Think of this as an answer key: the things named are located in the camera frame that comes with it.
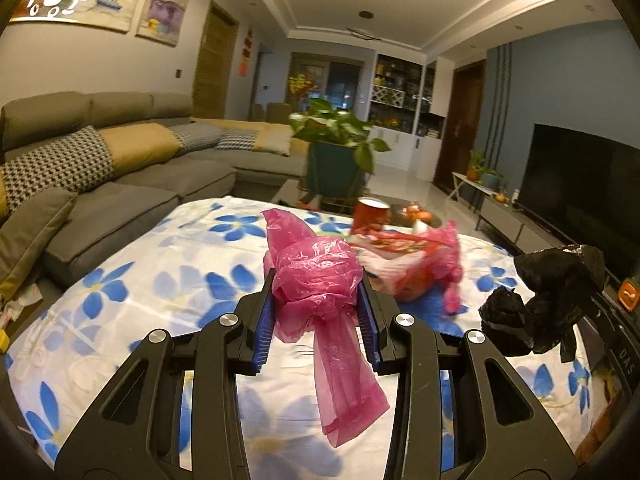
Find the tv stand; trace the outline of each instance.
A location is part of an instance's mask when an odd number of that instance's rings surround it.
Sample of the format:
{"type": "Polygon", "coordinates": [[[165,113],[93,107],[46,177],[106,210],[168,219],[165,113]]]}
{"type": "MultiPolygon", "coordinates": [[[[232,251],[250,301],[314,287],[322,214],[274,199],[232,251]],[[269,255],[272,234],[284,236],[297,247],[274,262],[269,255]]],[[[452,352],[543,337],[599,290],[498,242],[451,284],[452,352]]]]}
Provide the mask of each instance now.
{"type": "Polygon", "coordinates": [[[531,218],[510,205],[485,197],[478,214],[476,230],[481,221],[496,229],[511,245],[523,254],[566,245],[531,218]]]}

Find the silver screw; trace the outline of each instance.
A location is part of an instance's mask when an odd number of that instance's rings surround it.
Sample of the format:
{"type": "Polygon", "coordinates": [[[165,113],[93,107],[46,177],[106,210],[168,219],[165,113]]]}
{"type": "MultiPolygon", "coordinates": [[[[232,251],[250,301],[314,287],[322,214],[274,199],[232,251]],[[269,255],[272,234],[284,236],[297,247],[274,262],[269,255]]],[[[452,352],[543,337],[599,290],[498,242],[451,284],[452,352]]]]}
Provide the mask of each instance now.
{"type": "Polygon", "coordinates": [[[469,332],[466,338],[468,338],[469,341],[477,345],[479,345],[480,343],[484,343],[484,340],[486,339],[484,334],[479,330],[472,330],[471,332],[469,332]]]}
{"type": "Polygon", "coordinates": [[[149,341],[152,343],[161,343],[166,338],[166,332],[164,330],[154,330],[149,334],[149,341]]]}
{"type": "Polygon", "coordinates": [[[223,314],[220,316],[220,325],[233,326],[238,322],[238,316],[236,314],[223,314]]]}
{"type": "Polygon", "coordinates": [[[411,314],[398,314],[396,316],[396,323],[402,326],[411,326],[415,323],[415,318],[411,314]]]}

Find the floral tablecloth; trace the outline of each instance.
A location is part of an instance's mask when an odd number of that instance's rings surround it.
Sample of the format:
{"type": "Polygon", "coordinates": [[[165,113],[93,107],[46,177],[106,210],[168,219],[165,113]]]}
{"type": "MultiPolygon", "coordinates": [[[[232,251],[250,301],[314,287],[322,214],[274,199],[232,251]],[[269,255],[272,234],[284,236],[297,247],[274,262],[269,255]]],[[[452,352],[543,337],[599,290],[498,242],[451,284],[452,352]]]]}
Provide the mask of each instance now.
{"type": "MultiPolygon", "coordinates": [[[[260,212],[271,207],[226,197],[176,208],[71,287],[12,344],[7,358],[12,389],[51,465],[89,404],[148,332],[194,332],[232,312],[243,295],[262,288],[267,246],[260,212]]],[[[350,227],[348,218],[292,211],[316,232],[344,234],[350,227]]],[[[504,250],[463,235],[460,244],[465,269],[461,313],[444,314],[436,292],[419,300],[426,302],[425,318],[432,328],[455,335],[480,326],[478,308],[495,287],[514,287],[525,300],[532,295],[504,250]]],[[[296,344],[274,339],[262,372],[256,378],[238,377],[252,478],[382,478],[394,410],[361,436],[332,449],[319,423],[312,350],[311,333],[296,344]]],[[[580,336],[573,363],[561,364],[558,349],[510,361],[575,449],[593,420],[593,381],[580,336]]],[[[379,381],[393,406],[397,378],[379,381]]],[[[446,372],[442,382],[443,467],[448,468],[453,426],[446,372]]],[[[192,388],[193,375],[187,375],[180,422],[180,463],[185,468],[191,466],[192,388]]]]}

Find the orange button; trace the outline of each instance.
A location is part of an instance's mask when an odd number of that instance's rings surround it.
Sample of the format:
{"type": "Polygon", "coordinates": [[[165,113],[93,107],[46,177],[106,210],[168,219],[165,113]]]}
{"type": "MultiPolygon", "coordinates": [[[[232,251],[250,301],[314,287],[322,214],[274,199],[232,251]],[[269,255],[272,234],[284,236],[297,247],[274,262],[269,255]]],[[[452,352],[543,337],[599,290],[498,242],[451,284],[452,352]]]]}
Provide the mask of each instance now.
{"type": "Polygon", "coordinates": [[[640,290],[631,281],[625,280],[618,291],[618,300],[631,312],[638,305],[640,290]]]}

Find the sofa backrest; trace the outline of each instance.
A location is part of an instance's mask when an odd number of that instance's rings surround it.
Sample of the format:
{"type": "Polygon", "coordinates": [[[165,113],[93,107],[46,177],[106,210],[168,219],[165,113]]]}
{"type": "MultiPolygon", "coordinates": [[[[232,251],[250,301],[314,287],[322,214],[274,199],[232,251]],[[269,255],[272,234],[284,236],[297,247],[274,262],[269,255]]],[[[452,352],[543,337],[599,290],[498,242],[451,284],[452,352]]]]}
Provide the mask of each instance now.
{"type": "Polygon", "coordinates": [[[191,97],[170,92],[56,92],[7,103],[0,112],[0,164],[91,124],[188,123],[191,97]]]}

